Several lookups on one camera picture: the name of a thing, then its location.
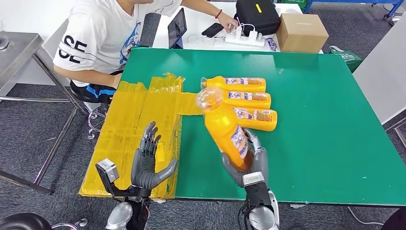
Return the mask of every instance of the orange bottle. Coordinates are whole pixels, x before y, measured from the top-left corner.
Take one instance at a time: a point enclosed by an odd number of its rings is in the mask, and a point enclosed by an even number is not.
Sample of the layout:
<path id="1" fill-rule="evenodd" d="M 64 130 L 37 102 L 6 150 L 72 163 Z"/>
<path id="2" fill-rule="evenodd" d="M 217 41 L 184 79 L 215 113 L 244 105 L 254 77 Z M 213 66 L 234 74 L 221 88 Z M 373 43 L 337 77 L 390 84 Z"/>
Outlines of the orange bottle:
<path id="1" fill-rule="evenodd" d="M 273 131 L 278 122 L 276 111 L 259 108 L 233 108 L 237 114 L 237 122 L 243 128 Z"/>
<path id="2" fill-rule="evenodd" d="M 266 92 L 223 91 L 223 101 L 236 107 L 269 109 L 271 96 Z"/>
<path id="3" fill-rule="evenodd" d="M 219 88 L 205 88 L 199 93 L 197 104 L 203 109 L 204 124 L 220 151 L 227 154 L 237 170 L 245 171 L 252 165 L 252 150 L 236 113 L 222 103 L 222 95 Z"/>
<path id="4" fill-rule="evenodd" d="M 227 91 L 265 92 L 266 82 L 263 78 L 202 78 L 201 88 L 218 87 Z"/>

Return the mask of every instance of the bottle label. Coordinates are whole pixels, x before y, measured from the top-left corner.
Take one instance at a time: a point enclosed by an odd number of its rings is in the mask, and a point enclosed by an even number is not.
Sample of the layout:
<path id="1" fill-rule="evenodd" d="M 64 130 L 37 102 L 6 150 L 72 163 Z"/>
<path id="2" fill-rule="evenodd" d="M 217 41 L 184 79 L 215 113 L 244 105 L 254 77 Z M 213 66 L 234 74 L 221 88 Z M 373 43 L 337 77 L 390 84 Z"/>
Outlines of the bottle label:
<path id="1" fill-rule="evenodd" d="M 229 99 L 244 99 L 244 100 L 252 100 L 252 93 L 250 92 L 228 92 Z"/>
<path id="2" fill-rule="evenodd" d="M 242 159 L 245 158 L 248 151 L 248 142 L 247 136 L 245 136 L 245 133 L 240 126 L 237 126 L 236 131 L 231 136 L 231 142 L 233 142 L 234 147 L 238 149 L 240 157 Z"/>
<path id="3" fill-rule="evenodd" d="M 233 108 L 234 112 L 237 114 L 238 119 L 249 119 L 252 120 L 253 116 L 244 108 Z"/>
<path id="4" fill-rule="evenodd" d="M 272 113 L 270 110 L 255 110 L 254 119 L 257 121 L 272 121 Z"/>
<path id="5" fill-rule="evenodd" d="M 254 101 L 266 101 L 267 99 L 266 94 L 263 92 L 253 92 L 251 97 Z"/>
<path id="6" fill-rule="evenodd" d="M 226 84 L 230 85 L 260 85 L 259 78 L 226 78 Z"/>
<path id="7" fill-rule="evenodd" d="M 233 108 L 237 114 L 238 119 L 248 119 L 256 121 L 272 121 L 272 113 L 270 110 L 255 110 L 253 114 L 250 114 L 244 108 Z"/>

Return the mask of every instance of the black case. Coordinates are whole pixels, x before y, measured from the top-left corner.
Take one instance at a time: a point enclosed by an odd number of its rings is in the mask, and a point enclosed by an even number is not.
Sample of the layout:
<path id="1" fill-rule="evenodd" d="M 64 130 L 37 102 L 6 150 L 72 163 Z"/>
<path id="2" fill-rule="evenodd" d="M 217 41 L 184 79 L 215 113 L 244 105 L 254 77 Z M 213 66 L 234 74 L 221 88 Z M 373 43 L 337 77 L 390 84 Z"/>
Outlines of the black case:
<path id="1" fill-rule="evenodd" d="M 238 17 L 240 23 L 253 24 L 255 30 L 262 35 L 276 33 L 281 24 L 281 19 L 271 0 L 237 0 L 236 8 L 237 14 L 234 18 Z M 252 26 L 244 26 L 244 35 L 248 36 L 252 30 Z"/>

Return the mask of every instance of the floor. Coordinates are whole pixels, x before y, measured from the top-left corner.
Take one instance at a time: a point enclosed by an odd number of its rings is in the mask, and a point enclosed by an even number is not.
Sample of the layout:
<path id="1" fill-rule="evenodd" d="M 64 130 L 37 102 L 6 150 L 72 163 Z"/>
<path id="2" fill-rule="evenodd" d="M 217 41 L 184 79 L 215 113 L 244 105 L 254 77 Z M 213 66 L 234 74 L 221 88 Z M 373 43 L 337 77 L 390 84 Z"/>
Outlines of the floor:
<path id="1" fill-rule="evenodd" d="M 322 19 L 330 35 L 323 51 L 336 45 L 365 58 L 390 29 L 382 20 L 382 5 L 315 3 L 311 13 Z M 143 45 L 152 45 L 159 15 L 149 15 L 142 36 Z M 54 86 L 16 85 L 9 96 L 56 98 Z M 68 103 L 0 103 L 0 168 L 33 180 L 50 151 L 53 141 L 69 116 Z M 82 178 L 96 144 L 87 139 L 86 120 L 76 115 L 61 147 L 55 155 L 42 185 L 52 188 L 52 195 L 41 195 L 0 180 L 0 218 L 19 212 L 35 212 L 51 223 L 89 219 L 85 229 L 103 229 L 112 208 L 117 204 L 108 198 L 77 195 Z M 406 135 L 406 126 L 402 129 Z M 406 160 L 406 149 L 393 131 L 388 132 L 400 156 Z M 239 202 L 171 200 L 151 205 L 150 227 L 153 230 L 238 229 Z M 396 209 L 354 207 L 363 221 L 385 222 Z M 380 226 L 358 223 L 346 207 L 307 205 L 293 209 L 280 204 L 282 230 L 378 230 Z"/>

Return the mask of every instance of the bracelet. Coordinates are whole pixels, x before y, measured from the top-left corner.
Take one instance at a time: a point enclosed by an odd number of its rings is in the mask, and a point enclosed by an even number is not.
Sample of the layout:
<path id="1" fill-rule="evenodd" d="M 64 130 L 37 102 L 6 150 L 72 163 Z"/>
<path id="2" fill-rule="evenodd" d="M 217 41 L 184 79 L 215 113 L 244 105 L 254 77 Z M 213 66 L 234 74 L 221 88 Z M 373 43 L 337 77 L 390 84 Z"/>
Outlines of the bracelet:
<path id="1" fill-rule="evenodd" d="M 218 16 L 220 16 L 221 12 L 223 12 L 223 10 L 220 10 L 220 12 L 214 17 L 214 18 L 218 18 Z"/>

